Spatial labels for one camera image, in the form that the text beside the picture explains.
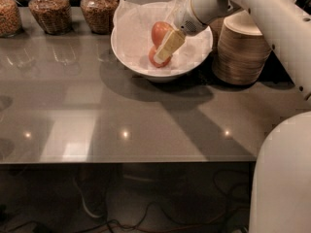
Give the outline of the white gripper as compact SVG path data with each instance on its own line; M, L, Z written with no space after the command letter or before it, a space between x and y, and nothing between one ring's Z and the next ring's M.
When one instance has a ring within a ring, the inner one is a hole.
M231 0L186 0L174 15L174 25L179 30L166 33L155 51L155 63L162 64L171 57L185 42L186 36L195 36L216 19L239 10L240 7Z

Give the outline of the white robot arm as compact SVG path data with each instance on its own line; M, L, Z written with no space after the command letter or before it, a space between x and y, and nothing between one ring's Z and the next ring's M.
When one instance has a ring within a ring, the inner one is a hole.
M256 161L248 233L311 233L311 20L290 0L188 0L174 18L184 36L242 9L294 82Z

